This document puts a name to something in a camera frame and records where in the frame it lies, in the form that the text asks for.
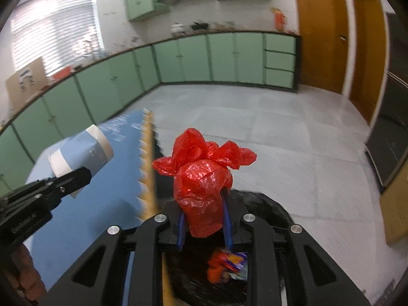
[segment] window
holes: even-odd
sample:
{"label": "window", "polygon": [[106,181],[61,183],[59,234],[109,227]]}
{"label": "window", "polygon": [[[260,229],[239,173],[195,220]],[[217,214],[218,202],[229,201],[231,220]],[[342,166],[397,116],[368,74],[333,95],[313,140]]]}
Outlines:
{"label": "window", "polygon": [[103,50],[96,0],[29,0],[13,12],[11,35],[16,70],[42,57],[52,74]]}

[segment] silver bolt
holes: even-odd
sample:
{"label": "silver bolt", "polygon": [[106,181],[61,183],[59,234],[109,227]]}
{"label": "silver bolt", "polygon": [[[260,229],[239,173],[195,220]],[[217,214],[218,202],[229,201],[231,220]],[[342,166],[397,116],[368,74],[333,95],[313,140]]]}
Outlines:
{"label": "silver bolt", "polygon": [[255,221],[255,215],[254,214],[245,214],[244,215],[244,221],[246,222],[254,222]]}
{"label": "silver bolt", "polygon": [[301,232],[303,231],[303,228],[302,228],[300,225],[298,225],[298,224],[294,224],[294,225],[292,225],[292,226],[290,227],[290,230],[291,230],[293,233],[301,233]]}
{"label": "silver bolt", "polygon": [[162,222],[164,222],[164,221],[167,220],[167,216],[164,215],[164,214],[157,214],[157,215],[154,217],[154,220],[155,220],[157,223],[162,223]]}
{"label": "silver bolt", "polygon": [[108,234],[110,235],[115,235],[120,231],[120,228],[118,226],[110,226],[108,228]]}

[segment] knotted plastic bag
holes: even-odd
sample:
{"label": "knotted plastic bag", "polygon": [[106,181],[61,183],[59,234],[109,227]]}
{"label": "knotted plastic bag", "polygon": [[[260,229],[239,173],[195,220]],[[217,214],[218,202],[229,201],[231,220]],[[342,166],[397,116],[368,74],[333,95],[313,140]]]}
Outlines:
{"label": "knotted plastic bag", "polygon": [[228,141],[221,147],[206,142],[196,129],[187,129],[175,141],[173,154],[153,162],[160,174],[174,176],[174,199],[187,216],[193,237],[205,238],[222,228],[221,189],[232,187],[228,167],[239,169],[256,160],[248,148]]}

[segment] black cabinet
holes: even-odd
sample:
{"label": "black cabinet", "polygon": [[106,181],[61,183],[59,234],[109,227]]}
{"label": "black cabinet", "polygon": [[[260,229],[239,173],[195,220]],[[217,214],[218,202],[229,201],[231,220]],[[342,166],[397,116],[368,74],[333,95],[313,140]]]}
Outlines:
{"label": "black cabinet", "polygon": [[382,186],[387,187],[408,155],[408,34],[388,15],[390,65],[383,102],[366,143]]}

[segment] tiled floor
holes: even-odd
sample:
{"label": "tiled floor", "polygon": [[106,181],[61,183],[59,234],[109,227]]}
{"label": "tiled floor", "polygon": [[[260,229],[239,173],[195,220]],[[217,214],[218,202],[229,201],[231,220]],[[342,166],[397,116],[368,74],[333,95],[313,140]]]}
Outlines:
{"label": "tiled floor", "polygon": [[407,240],[385,244],[379,192],[364,154],[369,126],[343,96],[301,86],[299,93],[220,85],[168,85],[129,109],[155,113],[171,155],[188,127],[220,144],[235,140],[258,154],[234,170],[234,188],[280,202],[373,303],[407,267]]}

